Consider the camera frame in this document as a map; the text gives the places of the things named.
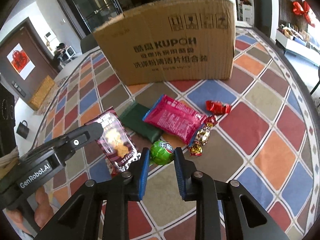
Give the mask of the left human hand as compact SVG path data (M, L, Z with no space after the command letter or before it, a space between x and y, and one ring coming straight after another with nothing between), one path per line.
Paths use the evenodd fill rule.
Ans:
M19 229L33 237L54 215L44 186L39 187L35 193L21 201L16 209L6 209L6 213Z

